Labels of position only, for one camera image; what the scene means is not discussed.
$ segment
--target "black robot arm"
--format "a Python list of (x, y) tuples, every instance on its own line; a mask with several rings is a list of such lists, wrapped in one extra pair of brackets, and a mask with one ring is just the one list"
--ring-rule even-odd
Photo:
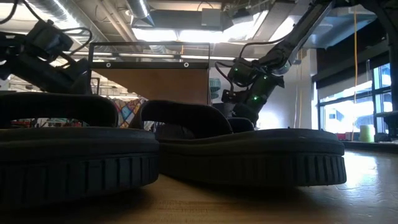
[[(27, 34), (0, 32), (0, 79), (10, 74), (51, 93), (91, 94), (86, 71), (88, 61), (75, 61), (63, 51), (72, 46), (72, 39), (53, 26), (51, 21), (39, 20)], [(67, 63), (51, 66), (58, 57)]]
[[(241, 57), (235, 59), (226, 77), (231, 83), (231, 89), (224, 90), (221, 99), (225, 103), (236, 104), (233, 116), (248, 118), (254, 124), (257, 122), (258, 113), (274, 88), (276, 86), (284, 88), (283, 77), (277, 75), (289, 71), (297, 52), (334, 6), (335, 1), (332, 0), (314, 1), (291, 33), (276, 44), (267, 55), (252, 62)], [(232, 83), (248, 89), (234, 92)]]

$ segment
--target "black slipper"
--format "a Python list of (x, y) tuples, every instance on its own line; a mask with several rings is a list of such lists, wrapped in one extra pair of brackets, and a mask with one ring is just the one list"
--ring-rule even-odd
[[(173, 139), (158, 137), (160, 172), (167, 175), (228, 185), (313, 186), (346, 182), (344, 145), (332, 133), (270, 129), (233, 134), (228, 120), (217, 109), (169, 101), (144, 103), (131, 127), (142, 128), (143, 121), (176, 124), (189, 130), (189, 135), (182, 131)], [(172, 132), (172, 128), (163, 129), (169, 136)]]
[[(154, 133), (114, 128), (112, 102), (100, 96), (0, 95), (0, 208), (110, 194), (157, 180)], [(5, 129), (21, 118), (76, 118), (87, 128)]]

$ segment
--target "window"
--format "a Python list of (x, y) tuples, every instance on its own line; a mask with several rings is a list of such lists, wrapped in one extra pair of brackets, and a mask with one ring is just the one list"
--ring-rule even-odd
[(366, 83), (362, 83), (360, 85), (357, 85), (356, 87), (351, 87), (351, 88), (343, 90), (339, 93), (336, 93), (334, 95), (328, 96), (328, 97), (322, 99), (321, 102), (323, 103), (323, 102), (328, 102), (331, 100), (337, 100), (339, 98), (353, 96), (355, 89), (356, 89), (356, 94), (364, 93), (367, 91), (372, 91), (372, 81), (367, 81)]
[(392, 98), (391, 92), (376, 95), (376, 112), (391, 112)]
[(374, 73), (374, 88), (380, 89), (391, 86), (390, 64), (380, 66), (373, 70)]
[(364, 124), (373, 124), (372, 97), (325, 105), (324, 130), (331, 133), (346, 133), (353, 130), (359, 132), (359, 127)]
[(387, 125), (383, 118), (377, 117), (377, 113), (392, 111), (390, 65), (375, 68), (368, 74), (372, 74), (367, 80), (373, 77), (374, 89), (373, 81), (365, 80), (357, 87), (347, 88), (320, 100), (321, 129), (331, 133), (359, 132), (361, 125), (373, 124), (377, 133), (388, 133)]

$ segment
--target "wooden surface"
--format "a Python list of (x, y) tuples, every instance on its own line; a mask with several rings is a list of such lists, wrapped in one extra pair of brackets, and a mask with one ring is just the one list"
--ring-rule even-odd
[(207, 69), (94, 69), (148, 100), (172, 100), (207, 105)]
[(123, 194), (2, 213), (0, 223), (398, 223), (398, 155), (348, 151), (348, 181), (296, 189), (157, 182)]

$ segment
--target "wooden table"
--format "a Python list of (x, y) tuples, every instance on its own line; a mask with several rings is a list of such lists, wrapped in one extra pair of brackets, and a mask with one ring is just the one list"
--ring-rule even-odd
[(348, 181), (242, 189), (161, 175), (132, 192), (0, 214), (0, 223), (398, 223), (398, 155), (348, 151)]

